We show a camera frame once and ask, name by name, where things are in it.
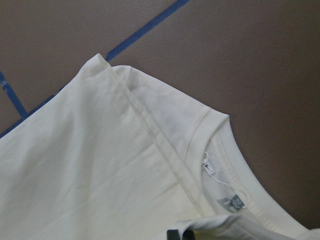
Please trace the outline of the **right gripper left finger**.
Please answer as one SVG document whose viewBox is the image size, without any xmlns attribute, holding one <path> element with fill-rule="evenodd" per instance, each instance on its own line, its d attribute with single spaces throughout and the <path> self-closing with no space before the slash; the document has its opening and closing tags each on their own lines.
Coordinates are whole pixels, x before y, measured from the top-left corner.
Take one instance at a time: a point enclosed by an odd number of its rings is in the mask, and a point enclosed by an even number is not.
<svg viewBox="0 0 320 240">
<path fill-rule="evenodd" d="M 169 228 L 167 230 L 167 240 L 180 240 L 179 230 L 176 228 Z"/>
</svg>

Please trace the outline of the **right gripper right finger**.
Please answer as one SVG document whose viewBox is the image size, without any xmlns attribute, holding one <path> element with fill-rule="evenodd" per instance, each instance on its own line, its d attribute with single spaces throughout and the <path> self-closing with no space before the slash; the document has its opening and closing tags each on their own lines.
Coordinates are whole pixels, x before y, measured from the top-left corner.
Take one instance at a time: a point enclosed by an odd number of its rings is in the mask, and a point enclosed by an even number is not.
<svg viewBox="0 0 320 240">
<path fill-rule="evenodd" d="M 195 233 L 188 225 L 185 225 L 181 230 L 182 240 L 195 240 Z"/>
</svg>

